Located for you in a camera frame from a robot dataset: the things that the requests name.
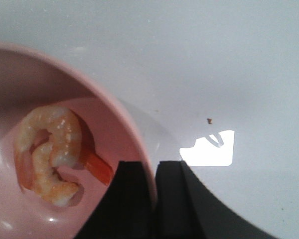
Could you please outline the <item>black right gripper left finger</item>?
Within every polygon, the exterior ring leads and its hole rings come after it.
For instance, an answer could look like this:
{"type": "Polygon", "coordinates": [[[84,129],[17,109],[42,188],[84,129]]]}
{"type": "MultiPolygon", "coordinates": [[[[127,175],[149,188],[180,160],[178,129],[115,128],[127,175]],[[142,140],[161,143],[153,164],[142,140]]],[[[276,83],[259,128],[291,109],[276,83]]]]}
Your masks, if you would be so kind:
{"type": "Polygon", "coordinates": [[[120,161],[104,197],[75,238],[150,239],[152,204],[143,165],[120,161]]]}

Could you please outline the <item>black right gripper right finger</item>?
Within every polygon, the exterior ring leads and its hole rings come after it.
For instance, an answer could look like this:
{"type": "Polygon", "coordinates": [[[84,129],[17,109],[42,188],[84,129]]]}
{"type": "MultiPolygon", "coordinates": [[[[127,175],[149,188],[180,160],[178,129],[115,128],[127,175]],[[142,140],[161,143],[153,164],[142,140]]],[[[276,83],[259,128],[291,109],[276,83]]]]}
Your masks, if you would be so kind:
{"type": "Polygon", "coordinates": [[[155,182],[159,239],[272,238],[217,199],[183,160],[161,161],[155,182]]]}

